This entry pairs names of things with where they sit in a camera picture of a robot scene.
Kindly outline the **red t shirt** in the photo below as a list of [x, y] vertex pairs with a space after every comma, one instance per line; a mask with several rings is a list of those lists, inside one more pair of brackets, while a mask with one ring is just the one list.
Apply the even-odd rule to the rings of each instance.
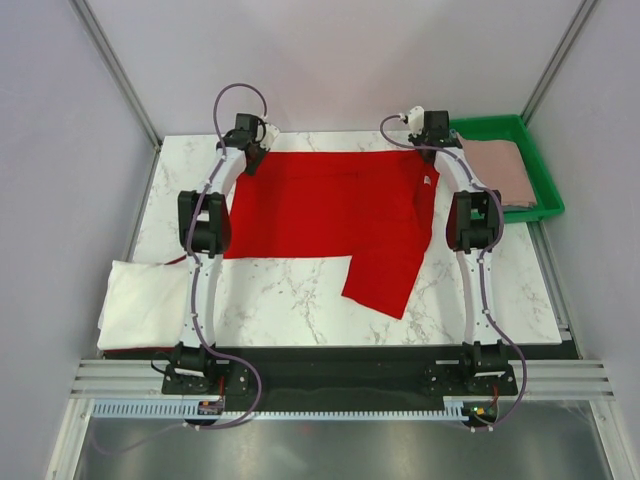
[[347, 257], [343, 296], [401, 319], [432, 239], [438, 183], [415, 151], [270, 153], [237, 180], [225, 256]]

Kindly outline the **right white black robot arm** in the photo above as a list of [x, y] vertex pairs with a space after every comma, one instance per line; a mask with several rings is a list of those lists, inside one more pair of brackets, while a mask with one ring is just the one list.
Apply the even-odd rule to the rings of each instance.
[[457, 133], [450, 128], [447, 111], [414, 107], [406, 123], [409, 141], [452, 193], [445, 238], [462, 276], [466, 325], [459, 365], [444, 367], [445, 385], [467, 394], [493, 395], [509, 377], [491, 282], [492, 251], [504, 230], [500, 193], [474, 172]]

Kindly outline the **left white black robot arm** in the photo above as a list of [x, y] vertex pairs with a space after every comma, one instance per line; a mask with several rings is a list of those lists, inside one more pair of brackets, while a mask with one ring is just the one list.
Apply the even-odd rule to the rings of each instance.
[[256, 173], [278, 134], [277, 127], [256, 115], [237, 114], [234, 128], [216, 145], [215, 165], [202, 187], [178, 195], [179, 240], [186, 253], [189, 286], [177, 361], [186, 369], [185, 382], [198, 393], [211, 392], [220, 378], [210, 360], [215, 357], [216, 288], [231, 245], [227, 197], [242, 174]]

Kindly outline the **pink t shirt in bin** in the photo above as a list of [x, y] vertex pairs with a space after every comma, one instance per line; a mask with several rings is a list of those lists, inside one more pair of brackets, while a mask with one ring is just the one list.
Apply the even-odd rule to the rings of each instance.
[[518, 146], [507, 140], [469, 140], [461, 135], [466, 160], [481, 182], [498, 190], [503, 207], [533, 208], [537, 205], [531, 181]]

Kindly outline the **green plastic bin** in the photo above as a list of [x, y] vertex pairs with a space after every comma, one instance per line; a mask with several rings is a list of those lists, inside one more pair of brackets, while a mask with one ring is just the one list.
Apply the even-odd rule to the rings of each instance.
[[519, 115], [452, 119], [450, 127], [468, 140], [506, 140], [517, 145], [533, 192], [536, 195], [537, 204], [527, 208], [506, 208], [505, 222], [507, 224], [543, 221], [564, 213], [565, 205], [552, 175]]

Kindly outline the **folded white t shirt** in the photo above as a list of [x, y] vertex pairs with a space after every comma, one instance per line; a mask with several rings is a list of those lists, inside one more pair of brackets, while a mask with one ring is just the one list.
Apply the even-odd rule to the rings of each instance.
[[175, 265], [114, 261], [99, 319], [102, 351], [216, 343], [214, 299], [222, 258]]

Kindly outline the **folded dark red shirt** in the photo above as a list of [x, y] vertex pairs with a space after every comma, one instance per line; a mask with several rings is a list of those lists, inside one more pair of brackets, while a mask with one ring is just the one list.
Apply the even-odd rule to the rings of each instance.
[[104, 350], [103, 357], [111, 360], [150, 359], [156, 352], [156, 348]]

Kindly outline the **right aluminium corner post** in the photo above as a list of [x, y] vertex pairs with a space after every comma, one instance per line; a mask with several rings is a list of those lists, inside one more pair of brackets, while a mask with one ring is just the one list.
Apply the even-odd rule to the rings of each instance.
[[572, 15], [564, 33], [556, 44], [556, 47], [544, 67], [533, 91], [531, 92], [520, 117], [525, 125], [533, 119], [535, 113], [541, 106], [544, 98], [559, 75], [564, 63], [568, 59], [573, 48], [576, 46], [583, 30], [590, 21], [592, 15], [599, 6], [599, 0], [582, 0], [578, 8]]

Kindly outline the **aluminium corner post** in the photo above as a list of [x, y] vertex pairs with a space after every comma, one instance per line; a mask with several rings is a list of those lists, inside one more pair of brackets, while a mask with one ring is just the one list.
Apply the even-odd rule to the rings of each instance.
[[573, 48], [576, 46], [583, 30], [590, 21], [592, 15], [599, 6], [599, 0], [582, 0], [578, 8], [572, 15], [564, 33], [556, 44], [556, 47], [544, 67], [533, 91], [531, 92], [520, 117], [525, 125], [533, 119], [535, 113], [541, 106], [544, 98], [559, 75], [564, 63], [568, 59]]
[[90, 2], [86, 0], [70, 0], [69, 5], [78, 17], [125, 103], [152, 145], [153, 150], [158, 153], [161, 150], [162, 139], [144, 108], [105, 30], [93, 11]]

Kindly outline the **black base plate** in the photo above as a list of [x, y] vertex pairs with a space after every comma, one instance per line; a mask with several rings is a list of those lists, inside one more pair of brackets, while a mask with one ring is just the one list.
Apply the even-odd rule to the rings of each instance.
[[228, 409], [259, 412], [435, 410], [447, 397], [518, 395], [535, 373], [578, 359], [575, 345], [225, 348], [116, 352], [119, 369], [139, 367], [165, 395], [221, 395]]

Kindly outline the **left aluminium corner post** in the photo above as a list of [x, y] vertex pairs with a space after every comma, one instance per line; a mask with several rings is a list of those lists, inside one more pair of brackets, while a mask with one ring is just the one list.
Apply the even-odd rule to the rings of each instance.
[[90, 2], [86, 0], [70, 0], [69, 5], [78, 17], [125, 103], [152, 145], [153, 150], [158, 153], [161, 150], [162, 139], [144, 108], [105, 30], [93, 11]]

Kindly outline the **aluminium front frame rail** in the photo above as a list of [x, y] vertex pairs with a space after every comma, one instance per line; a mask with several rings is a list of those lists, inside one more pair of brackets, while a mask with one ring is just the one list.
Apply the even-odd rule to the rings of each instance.
[[[158, 398], [161, 376], [143, 360], [83, 360], [71, 387], [73, 398]], [[614, 392], [598, 360], [529, 360], [526, 400], [611, 401]]]

